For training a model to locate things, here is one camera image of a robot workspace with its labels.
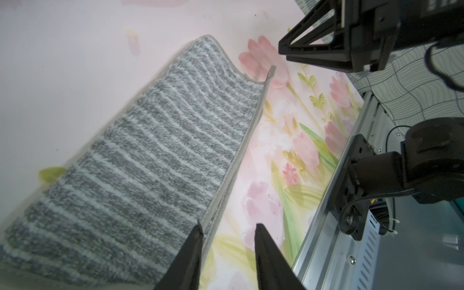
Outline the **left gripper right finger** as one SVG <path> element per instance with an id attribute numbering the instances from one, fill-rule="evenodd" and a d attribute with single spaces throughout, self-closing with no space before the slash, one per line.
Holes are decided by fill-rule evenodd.
<path id="1" fill-rule="evenodd" d="M 305 290 L 263 224 L 256 225 L 254 247 L 260 290 Z"/>

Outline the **grey striped dishcloth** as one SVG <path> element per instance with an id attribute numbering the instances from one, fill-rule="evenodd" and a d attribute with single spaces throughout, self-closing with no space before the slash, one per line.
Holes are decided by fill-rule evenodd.
<path id="1" fill-rule="evenodd" d="M 194 41 L 1 228 L 1 288 L 148 290 L 194 226 L 208 249 L 275 72 Z"/>

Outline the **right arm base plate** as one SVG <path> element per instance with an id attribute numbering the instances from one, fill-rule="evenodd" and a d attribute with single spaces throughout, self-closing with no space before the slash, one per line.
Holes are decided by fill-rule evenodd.
<path id="1" fill-rule="evenodd" d="M 369 149 L 369 144 L 361 134 L 352 138 L 350 145 L 346 148 L 346 156 L 340 166 L 340 172 L 335 179 L 335 185 L 329 198 L 329 209 L 338 222 L 339 230 L 360 241 L 363 238 L 364 228 L 367 221 L 369 206 L 367 201 L 355 204 L 346 217 L 341 217 L 343 207 L 353 200 L 360 198 L 364 191 L 355 181 L 354 164 L 359 159 L 374 156 Z"/>

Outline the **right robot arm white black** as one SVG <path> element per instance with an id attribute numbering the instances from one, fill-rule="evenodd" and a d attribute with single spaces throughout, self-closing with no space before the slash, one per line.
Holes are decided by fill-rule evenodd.
<path id="1" fill-rule="evenodd" d="M 403 182 L 417 202 L 463 197 L 462 1 L 313 1 L 279 53 L 346 73 L 378 98 L 406 130 Z"/>

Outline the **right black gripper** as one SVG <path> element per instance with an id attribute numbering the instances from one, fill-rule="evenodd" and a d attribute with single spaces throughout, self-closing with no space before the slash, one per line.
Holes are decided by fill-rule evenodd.
<path id="1" fill-rule="evenodd" d="M 391 52 L 435 40 L 427 6 L 427 1 L 319 1 L 279 41 L 278 52 L 291 62 L 343 69 L 345 32 L 346 71 L 382 70 Z"/>

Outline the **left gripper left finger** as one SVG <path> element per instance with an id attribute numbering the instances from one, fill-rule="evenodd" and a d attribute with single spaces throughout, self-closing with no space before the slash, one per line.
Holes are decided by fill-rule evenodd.
<path id="1" fill-rule="evenodd" d="M 203 228 L 197 223 L 154 290 L 197 290 L 201 275 Z"/>

